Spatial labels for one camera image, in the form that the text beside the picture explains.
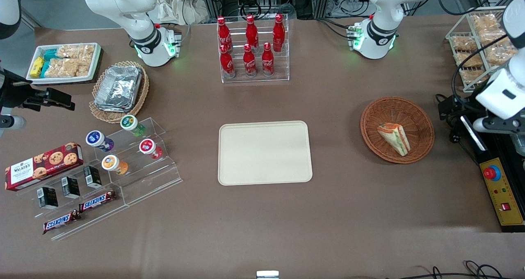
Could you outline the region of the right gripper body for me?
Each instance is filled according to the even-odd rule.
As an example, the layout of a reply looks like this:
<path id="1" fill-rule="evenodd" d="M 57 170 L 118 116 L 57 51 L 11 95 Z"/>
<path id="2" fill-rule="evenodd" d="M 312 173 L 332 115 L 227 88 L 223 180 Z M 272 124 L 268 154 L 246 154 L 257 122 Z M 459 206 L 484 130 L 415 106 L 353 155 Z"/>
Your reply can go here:
<path id="1" fill-rule="evenodd" d="M 28 107 L 39 110 L 40 107 L 45 106 L 46 103 L 43 97 L 38 96 L 38 94 L 42 94 L 42 91 L 34 89 L 32 87 L 32 81 L 20 81 L 18 79 L 5 77 L 1 87 L 0 104 L 1 107 L 6 108 Z"/>

